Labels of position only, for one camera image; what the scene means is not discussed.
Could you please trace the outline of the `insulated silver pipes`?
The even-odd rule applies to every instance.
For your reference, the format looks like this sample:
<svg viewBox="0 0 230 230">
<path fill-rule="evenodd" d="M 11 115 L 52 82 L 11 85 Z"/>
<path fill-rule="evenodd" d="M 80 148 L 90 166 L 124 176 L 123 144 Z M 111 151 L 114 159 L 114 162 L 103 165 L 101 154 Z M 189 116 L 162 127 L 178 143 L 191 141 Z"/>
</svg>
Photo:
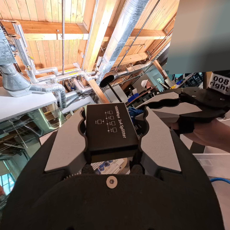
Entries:
<svg viewBox="0 0 230 230">
<path fill-rule="evenodd" d="M 85 70 L 73 69 L 58 72 L 56 67 L 37 70 L 33 58 L 27 52 L 27 42 L 22 26 L 16 20 L 0 20 L 4 34 L 10 48 L 15 51 L 24 67 L 29 80 L 16 70 L 16 63 L 0 65 L 4 89 L 13 97 L 22 97 L 32 93 L 46 94 L 56 93 L 61 108 L 68 107 L 75 102 L 80 94 L 90 94 L 90 86 L 84 86 L 77 76 L 85 80 L 97 79 L 100 72 L 86 72 Z"/>
</svg>

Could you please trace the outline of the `black ethernet switch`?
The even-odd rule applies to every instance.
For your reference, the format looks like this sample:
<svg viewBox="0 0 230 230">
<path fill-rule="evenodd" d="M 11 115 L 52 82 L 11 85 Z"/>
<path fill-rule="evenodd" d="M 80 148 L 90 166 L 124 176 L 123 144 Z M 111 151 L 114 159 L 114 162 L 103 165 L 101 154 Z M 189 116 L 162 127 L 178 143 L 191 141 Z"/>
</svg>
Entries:
<svg viewBox="0 0 230 230">
<path fill-rule="evenodd" d="M 87 157 L 91 163 L 133 157 L 138 136 L 125 103 L 87 105 Z"/>
</svg>

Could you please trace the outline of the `blue plastic bin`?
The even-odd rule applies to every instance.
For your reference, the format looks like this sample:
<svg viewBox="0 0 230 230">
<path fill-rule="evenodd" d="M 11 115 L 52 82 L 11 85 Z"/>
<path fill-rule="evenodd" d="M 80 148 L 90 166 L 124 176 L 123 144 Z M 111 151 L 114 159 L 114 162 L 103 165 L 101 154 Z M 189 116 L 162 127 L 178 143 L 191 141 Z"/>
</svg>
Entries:
<svg viewBox="0 0 230 230">
<path fill-rule="evenodd" d="M 139 97 L 139 94 L 136 93 L 136 94 L 134 94 L 133 96 L 131 96 L 131 97 L 128 98 L 128 102 L 130 103 L 130 102 L 132 102 L 133 100 L 135 100 L 135 99 L 138 98 L 138 97 Z"/>
</svg>

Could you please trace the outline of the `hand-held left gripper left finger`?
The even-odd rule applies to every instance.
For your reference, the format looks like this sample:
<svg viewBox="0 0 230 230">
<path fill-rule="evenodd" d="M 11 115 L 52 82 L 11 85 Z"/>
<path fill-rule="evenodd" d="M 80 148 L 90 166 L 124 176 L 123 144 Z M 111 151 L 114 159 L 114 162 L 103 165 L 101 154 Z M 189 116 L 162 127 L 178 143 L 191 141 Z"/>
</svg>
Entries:
<svg viewBox="0 0 230 230">
<path fill-rule="evenodd" d="M 65 170 L 78 173 L 84 167 L 87 149 L 85 119 L 85 109 L 81 107 L 58 129 L 45 172 Z"/>
</svg>

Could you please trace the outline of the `tan backing board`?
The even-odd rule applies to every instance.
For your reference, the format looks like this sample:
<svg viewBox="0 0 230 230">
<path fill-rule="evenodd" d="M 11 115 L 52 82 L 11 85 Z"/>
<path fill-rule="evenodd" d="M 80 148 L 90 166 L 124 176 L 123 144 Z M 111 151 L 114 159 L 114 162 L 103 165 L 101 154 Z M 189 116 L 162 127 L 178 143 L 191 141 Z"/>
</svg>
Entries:
<svg viewBox="0 0 230 230">
<path fill-rule="evenodd" d="M 118 174 L 123 174 L 125 167 L 127 165 L 128 159 L 127 158 L 123 158 L 124 162 L 119 166 L 119 172 Z"/>
</svg>

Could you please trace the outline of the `person's right hand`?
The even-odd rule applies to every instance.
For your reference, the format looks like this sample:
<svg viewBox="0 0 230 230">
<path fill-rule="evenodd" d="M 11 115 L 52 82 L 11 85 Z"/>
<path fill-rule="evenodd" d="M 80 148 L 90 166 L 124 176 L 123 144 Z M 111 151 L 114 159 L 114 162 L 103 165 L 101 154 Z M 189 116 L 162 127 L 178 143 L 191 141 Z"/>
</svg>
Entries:
<svg viewBox="0 0 230 230">
<path fill-rule="evenodd" d="M 183 135 L 200 145 L 211 146 L 230 153 L 230 126 L 217 119 L 210 123 L 194 123 L 193 132 Z"/>
</svg>

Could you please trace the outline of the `wooden pillar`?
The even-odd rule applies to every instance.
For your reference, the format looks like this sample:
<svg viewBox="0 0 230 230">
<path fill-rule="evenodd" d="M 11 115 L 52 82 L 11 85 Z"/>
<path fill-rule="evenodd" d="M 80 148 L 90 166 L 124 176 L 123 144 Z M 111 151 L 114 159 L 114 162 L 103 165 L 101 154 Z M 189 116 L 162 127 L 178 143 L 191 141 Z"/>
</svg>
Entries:
<svg viewBox="0 0 230 230">
<path fill-rule="evenodd" d="M 88 83 L 102 103 L 110 103 L 95 80 L 89 80 Z"/>
</svg>

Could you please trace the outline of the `clear plastic bin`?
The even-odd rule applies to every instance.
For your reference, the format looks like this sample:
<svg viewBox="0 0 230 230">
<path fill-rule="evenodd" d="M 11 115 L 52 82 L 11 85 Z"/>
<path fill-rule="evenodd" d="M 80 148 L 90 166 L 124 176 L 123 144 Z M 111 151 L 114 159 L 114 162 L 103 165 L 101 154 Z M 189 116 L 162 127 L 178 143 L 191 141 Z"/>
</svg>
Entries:
<svg viewBox="0 0 230 230">
<path fill-rule="evenodd" d="M 230 179 L 230 154 L 193 154 L 209 177 Z"/>
</svg>

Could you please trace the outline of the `silver air duct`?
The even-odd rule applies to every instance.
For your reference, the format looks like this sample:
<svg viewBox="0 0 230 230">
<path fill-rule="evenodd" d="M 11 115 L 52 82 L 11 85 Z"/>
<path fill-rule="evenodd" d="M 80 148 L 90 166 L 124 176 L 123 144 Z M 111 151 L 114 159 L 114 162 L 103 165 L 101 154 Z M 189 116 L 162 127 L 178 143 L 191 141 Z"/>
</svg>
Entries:
<svg viewBox="0 0 230 230">
<path fill-rule="evenodd" d="M 97 85 L 111 70 L 148 2 L 149 0 L 125 1 L 99 66 L 100 74 L 96 79 Z"/>
</svg>

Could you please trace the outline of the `rectangular metal duct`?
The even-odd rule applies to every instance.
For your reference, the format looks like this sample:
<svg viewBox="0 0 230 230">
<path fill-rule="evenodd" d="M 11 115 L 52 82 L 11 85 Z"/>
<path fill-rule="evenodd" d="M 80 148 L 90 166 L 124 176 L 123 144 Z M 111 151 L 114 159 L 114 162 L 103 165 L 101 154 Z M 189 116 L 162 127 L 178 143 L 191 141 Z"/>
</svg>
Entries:
<svg viewBox="0 0 230 230">
<path fill-rule="evenodd" d="M 16 62 L 9 42 L 4 34 L 3 26 L 0 23 L 0 65 L 14 64 Z"/>
</svg>

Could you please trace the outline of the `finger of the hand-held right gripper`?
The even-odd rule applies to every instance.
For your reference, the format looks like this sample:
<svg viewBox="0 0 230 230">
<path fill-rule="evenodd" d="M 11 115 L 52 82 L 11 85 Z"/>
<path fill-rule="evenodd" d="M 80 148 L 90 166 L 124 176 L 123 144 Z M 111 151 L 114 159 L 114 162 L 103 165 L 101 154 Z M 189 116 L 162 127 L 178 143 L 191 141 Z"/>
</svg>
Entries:
<svg viewBox="0 0 230 230">
<path fill-rule="evenodd" d="M 182 114 L 202 111 L 197 106 L 173 106 L 152 109 L 152 111 L 165 123 L 175 123 Z"/>
<path fill-rule="evenodd" d="M 158 94 L 152 99 L 148 100 L 140 106 L 141 110 L 145 107 L 149 107 L 152 110 L 175 110 L 175 108 L 183 103 L 180 95 L 176 92 L 170 92 L 165 94 Z"/>
</svg>

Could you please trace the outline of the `black floor lamp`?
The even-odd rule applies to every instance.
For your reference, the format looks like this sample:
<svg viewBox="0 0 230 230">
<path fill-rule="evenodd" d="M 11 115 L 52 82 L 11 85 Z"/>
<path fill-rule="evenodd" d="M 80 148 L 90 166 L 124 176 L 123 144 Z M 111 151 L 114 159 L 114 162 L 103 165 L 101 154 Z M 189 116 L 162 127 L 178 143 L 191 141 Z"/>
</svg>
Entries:
<svg viewBox="0 0 230 230">
<path fill-rule="evenodd" d="M 117 83 L 112 84 L 113 80 L 114 76 L 109 75 L 100 82 L 102 92 L 110 103 L 127 102 L 128 97 Z"/>
</svg>

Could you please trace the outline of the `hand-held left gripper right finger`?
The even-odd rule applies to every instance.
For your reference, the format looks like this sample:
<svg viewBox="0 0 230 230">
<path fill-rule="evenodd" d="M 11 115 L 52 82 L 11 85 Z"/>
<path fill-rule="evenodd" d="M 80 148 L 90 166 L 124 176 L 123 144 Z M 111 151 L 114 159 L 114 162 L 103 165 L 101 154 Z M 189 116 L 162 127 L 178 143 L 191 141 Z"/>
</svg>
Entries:
<svg viewBox="0 0 230 230">
<path fill-rule="evenodd" d="M 147 132 L 140 140 L 140 163 L 144 169 L 148 174 L 157 174 L 161 169 L 181 173 L 168 126 L 149 107 L 145 107 L 144 121 Z"/>
</svg>

